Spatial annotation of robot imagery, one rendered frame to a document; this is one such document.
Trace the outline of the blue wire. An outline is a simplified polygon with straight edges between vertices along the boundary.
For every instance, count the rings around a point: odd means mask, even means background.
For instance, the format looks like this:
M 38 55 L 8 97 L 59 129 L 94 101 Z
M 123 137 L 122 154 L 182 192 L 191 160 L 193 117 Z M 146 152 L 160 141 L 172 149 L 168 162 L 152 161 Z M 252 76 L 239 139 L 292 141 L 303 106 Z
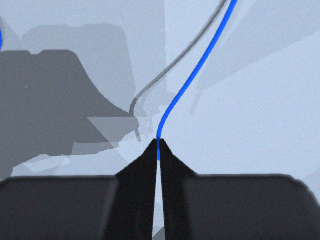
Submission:
M 182 86 L 180 91 L 177 93 L 175 98 L 172 100 L 172 102 L 170 103 L 170 105 L 168 106 L 168 108 L 166 109 L 164 115 L 161 118 L 161 121 L 160 121 L 160 123 L 158 125 L 157 134 L 156 134 L 156 139 L 157 139 L 157 160 L 160 160 L 160 157 L 159 157 L 159 139 L 161 137 L 161 131 L 162 131 L 163 125 L 164 125 L 169 113 L 171 112 L 171 110 L 173 109 L 173 107 L 175 106 L 177 101 L 180 99 L 182 94 L 185 92 L 185 90 L 187 89 L 189 84 L 192 82 L 192 80 L 194 79 L 194 77 L 196 76 L 198 71 L 200 70 L 201 66 L 205 62 L 206 58 L 210 54 L 212 48 L 214 47 L 215 43 L 217 42 L 217 40 L 219 38 L 221 32 L 223 31 L 223 29 L 224 29 L 224 27 L 225 27 L 230 15 L 231 15 L 232 11 L 233 11 L 233 8 L 234 8 L 236 2 L 237 2 L 237 0 L 231 0 L 230 5 L 229 5 L 229 7 L 228 7 L 223 19 L 222 19 L 222 22 L 219 25 L 219 27 L 218 27 L 213 39 L 211 40 L 209 46 L 207 47 L 205 53 L 203 54 L 203 56 L 201 57 L 200 61 L 196 65 L 195 69 L 193 70 L 193 72 L 191 73 L 191 75 L 189 76 L 187 81 L 184 83 L 184 85 Z

